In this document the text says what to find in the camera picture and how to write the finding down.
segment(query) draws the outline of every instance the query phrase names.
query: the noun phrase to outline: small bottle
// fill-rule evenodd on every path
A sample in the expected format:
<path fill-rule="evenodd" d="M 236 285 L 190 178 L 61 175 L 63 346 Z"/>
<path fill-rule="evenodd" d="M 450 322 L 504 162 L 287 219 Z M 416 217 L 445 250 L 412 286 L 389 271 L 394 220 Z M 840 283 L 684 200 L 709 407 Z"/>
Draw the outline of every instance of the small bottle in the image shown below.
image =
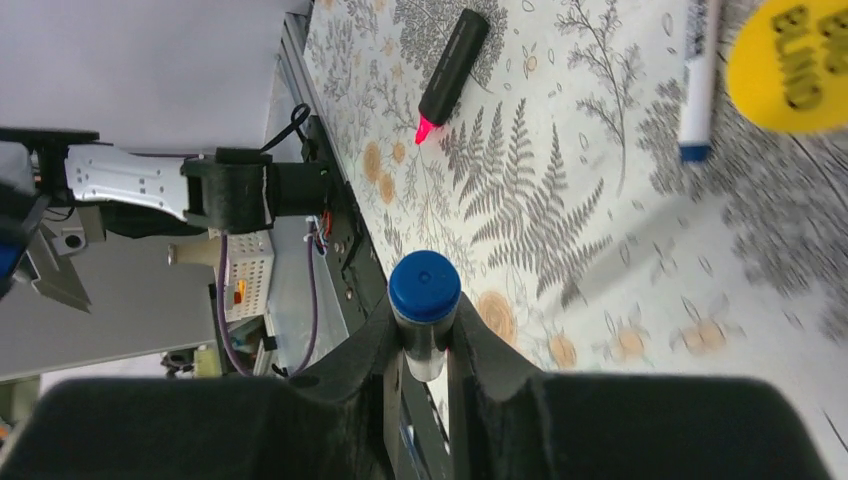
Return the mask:
<path fill-rule="evenodd" d="M 218 268 L 221 260 L 221 238 L 168 245 L 168 265 L 194 263 Z"/>
<path fill-rule="evenodd" d="M 435 380 L 445 365 L 461 293 L 456 268 L 436 252 L 410 253 L 392 271 L 389 301 L 409 372 L 420 382 Z"/>
<path fill-rule="evenodd" d="M 420 145 L 432 129 L 447 123 L 488 34 L 489 22 L 482 15 L 467 8 L 462 11 L 418 104 L 421 120 L 416 144 Z"/>

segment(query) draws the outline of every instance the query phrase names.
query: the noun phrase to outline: blue bottle cap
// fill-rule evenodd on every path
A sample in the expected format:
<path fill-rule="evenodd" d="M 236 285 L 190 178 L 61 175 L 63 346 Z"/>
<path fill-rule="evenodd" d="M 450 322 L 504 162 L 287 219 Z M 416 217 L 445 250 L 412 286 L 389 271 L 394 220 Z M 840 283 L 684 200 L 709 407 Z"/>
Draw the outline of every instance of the blue bottle cap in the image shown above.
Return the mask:
<path fill-rule="evenodd" d="M 433 323 L 448 316 L 462 285 L 459 273 L 442 255 L 421 250 L 405 256 L 389 278 L 389 299 L 412 322 Z"/>
<path fill-rule="evenodd" d="M 12 273 L 18 266 L 21 253 L 20 247 L 0 243 L 0 276 L 5 277 Z"/>

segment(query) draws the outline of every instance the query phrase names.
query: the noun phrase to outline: marker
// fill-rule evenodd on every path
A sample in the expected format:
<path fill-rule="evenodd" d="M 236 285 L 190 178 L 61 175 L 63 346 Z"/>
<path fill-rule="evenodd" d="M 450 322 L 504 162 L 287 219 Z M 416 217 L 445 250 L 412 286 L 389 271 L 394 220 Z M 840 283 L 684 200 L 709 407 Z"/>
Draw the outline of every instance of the marker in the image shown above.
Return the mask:
<path fill-rule="evenodd" d="M 686 102 L 680 107 L 680 159 L 702 163 L 710 155 L 721 0 L 689 0 L 686 22 Z"/>
<path fill-rule="evenodd" d="M 431 130 L 447 123 L 488 33 L 489 22 L 479 13 L 466 8 L 459 15 L 442 58 L 436 64 L 418 104 L 421 120 L 415 132 L 417 145 L 427 138 Z"/>

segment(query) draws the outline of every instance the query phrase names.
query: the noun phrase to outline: blue marker cap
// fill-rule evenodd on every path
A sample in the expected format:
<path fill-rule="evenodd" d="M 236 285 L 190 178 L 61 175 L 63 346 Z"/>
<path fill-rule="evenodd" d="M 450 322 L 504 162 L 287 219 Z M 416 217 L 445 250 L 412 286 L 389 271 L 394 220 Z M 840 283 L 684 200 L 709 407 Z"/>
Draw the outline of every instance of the blue marker cap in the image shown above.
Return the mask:
<path fill-rule="evenodd" d="M 683 163 L 703 163 L 710 156 L 709 145 L 681 145 L 680 160 Z"/>
<path fill-rule="evenodd" d="M 392 307 L 411 322 L 434 323 L 450 315 L 461 292 L 450 260 L 429 250 L 405 256 L 389 278 Z"/>

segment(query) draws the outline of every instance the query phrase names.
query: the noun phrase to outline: white marker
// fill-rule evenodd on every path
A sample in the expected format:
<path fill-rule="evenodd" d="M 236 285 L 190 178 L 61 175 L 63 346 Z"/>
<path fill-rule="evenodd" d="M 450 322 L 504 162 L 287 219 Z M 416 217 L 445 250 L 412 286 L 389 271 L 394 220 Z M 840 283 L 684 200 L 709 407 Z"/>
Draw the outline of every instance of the white marker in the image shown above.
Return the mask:
<path fill-rule="evenodd" d="M 686 21 L 686 102 L 680 107 L 680 159 L 700 163 L 710 155 L 718 22 L 721 0 L 689 0 Z"/>

